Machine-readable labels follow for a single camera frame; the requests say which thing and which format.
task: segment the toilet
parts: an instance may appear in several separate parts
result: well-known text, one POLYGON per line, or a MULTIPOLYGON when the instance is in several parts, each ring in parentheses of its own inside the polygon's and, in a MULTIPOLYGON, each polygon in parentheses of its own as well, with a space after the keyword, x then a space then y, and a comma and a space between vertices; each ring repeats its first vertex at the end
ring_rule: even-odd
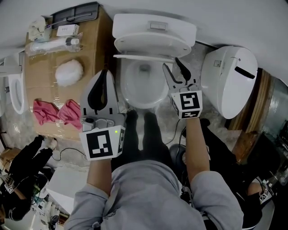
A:
POLYGON ((7 75, 12 106, 18 114, 22 114, 29 108, 24 78, 24 56, 25 54, 22 52, 4 59, 5 66, 22 66, 21 73, 7 75))
POLYGON ((168 95, 163 63, 172 70, 175 58, 191 52, 196 26, 174 18, 148 14, 116 14, 112 35, 121 58, 120 86, 133 107, 157 107, 168 95))

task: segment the pink rag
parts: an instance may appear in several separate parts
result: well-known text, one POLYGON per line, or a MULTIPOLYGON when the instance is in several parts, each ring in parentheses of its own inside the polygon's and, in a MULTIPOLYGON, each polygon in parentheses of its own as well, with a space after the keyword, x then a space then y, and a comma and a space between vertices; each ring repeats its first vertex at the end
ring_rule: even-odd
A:
POLYGON ((80 106, 73 100, 65 102, 65 105, 58 112, 58 117, 64 121, 64 124, 72 124, 77 129, 82 128, 80 106))
POLYGON ((33 113, 40 125, 46 122, 53 123, 58 120, 58 108, 51 103, 43 101, 34 101, 33 113))

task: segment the white puff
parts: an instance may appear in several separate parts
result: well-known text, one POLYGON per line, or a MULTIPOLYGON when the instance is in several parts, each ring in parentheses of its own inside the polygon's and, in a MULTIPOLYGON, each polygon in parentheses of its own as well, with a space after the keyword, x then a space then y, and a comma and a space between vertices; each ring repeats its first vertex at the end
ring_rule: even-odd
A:
POLYGON ((58 66, 55 78, 59 86, 69 86, 75 84, 83 76, 83 67, 76 61, 71 60, 58 66))

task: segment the small box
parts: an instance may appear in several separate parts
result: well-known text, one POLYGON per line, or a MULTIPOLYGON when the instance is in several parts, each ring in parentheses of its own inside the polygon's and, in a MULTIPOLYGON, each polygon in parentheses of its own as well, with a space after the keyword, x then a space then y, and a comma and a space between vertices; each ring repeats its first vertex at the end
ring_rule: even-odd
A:
POLYGON ((80 133, 87 160, 110 159, 122 153, 125 128, 121 125, 80 133))
POLYGON ((179 119, 199 117, 202 106, 202 91, 171 93, 172 105, 179 119))
POLYGON ((59 26, 57 30, 57 36, 58 37, 75 36, 78 34, 78 31, 79 31, 79 26, 76 24, 59 26))

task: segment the plastic wrap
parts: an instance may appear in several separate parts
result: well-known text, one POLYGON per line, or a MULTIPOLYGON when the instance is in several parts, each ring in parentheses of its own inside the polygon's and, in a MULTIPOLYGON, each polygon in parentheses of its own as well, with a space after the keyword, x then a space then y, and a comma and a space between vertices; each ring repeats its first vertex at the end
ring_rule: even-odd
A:
POLYGON ((82 33, 77 36, 57 37, 47 42, 31 42, 25 46, 25 52, 28 56, 37 54, 46 54, 59 51, 78 52, 81 50, 80 40, 82 33))

